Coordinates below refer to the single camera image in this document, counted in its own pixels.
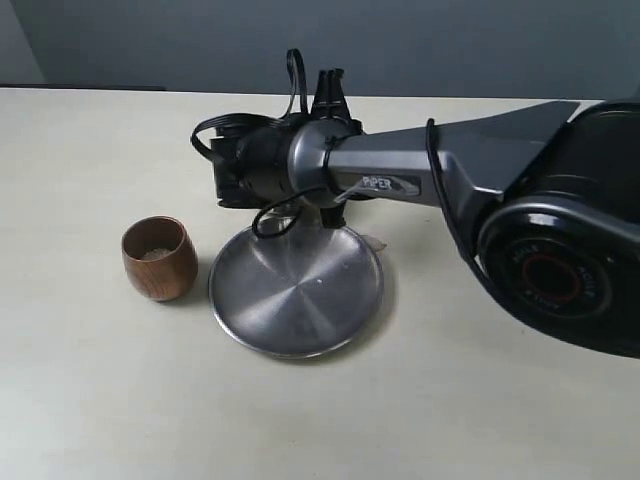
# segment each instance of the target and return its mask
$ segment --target brown wooden cup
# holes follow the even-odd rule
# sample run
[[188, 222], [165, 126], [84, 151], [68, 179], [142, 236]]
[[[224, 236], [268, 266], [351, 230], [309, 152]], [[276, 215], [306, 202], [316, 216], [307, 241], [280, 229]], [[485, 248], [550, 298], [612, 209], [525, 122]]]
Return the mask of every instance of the brown wooden cup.
[[124, 268], [145, 297], [173, 300], [187, 293], [198, 275], [198, 258], [184, 226], [175, 218], [149, 217], [122, 236]]

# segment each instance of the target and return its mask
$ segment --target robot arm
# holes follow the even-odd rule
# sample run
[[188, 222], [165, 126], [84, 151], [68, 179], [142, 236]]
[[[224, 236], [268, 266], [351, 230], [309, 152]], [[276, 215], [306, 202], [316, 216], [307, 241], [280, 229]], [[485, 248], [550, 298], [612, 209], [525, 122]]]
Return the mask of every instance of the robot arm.
[[[602, 103], [570, 121], [578, 103], [548, 102], [365, 134], [342, 73], [320, 72], [310, 111], [301, 102], [279, 119], [232, 114], [196, 127], [221, 206], [302, 204], [327, 228], [344, 225], [348, 200], [440, 207], [460, 254], [511, 315], [640, 358], [640, 103]], [[212, 127], [208, 149], [197, 133]]]

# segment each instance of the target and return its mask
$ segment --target table surface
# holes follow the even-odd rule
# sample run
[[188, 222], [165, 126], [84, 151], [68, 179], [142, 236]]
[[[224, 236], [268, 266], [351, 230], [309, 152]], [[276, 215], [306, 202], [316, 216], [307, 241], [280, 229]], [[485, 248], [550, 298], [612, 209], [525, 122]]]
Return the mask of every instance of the table surface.
[[[369, 132], [540, 101], [352, 98]], [[228, 337], [209, 267], [255, 212], [216, 206], [193, 126], [281, 96], [0, 90], [0, 477], [634, 478], [633, 360], [563, 344], [493, 303], [437, 209], [349, 205], [387, 244], [383, 312], [351, 346], [278, 361]], [[120, 237], [171, 215], [200, 258], [172, 304], [127, 283]]]

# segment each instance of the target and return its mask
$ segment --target gray wall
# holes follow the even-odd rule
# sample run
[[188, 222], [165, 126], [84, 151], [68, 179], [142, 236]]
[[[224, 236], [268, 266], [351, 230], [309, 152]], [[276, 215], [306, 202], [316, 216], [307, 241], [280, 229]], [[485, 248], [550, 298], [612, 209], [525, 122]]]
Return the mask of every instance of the gray wall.
[[11, 2], [0, 0], [0, 83], [43, 82]]
[[13, 0], [51, 82], [285, 92], [284, 53], [352, 95], [615, 98], [638, 0]]

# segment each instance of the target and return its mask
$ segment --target metal plate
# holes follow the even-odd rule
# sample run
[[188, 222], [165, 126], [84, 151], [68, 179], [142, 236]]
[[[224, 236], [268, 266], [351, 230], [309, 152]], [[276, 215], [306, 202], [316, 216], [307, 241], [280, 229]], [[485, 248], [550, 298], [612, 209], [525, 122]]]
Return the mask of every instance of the metal plate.
[[382, 291], [378, 257], [349, 228], [298, 224], [269, 240], [243, 230], [209, 275], [222, 328], [249, 348], [287, 358], [348, 343], [378, 310]]

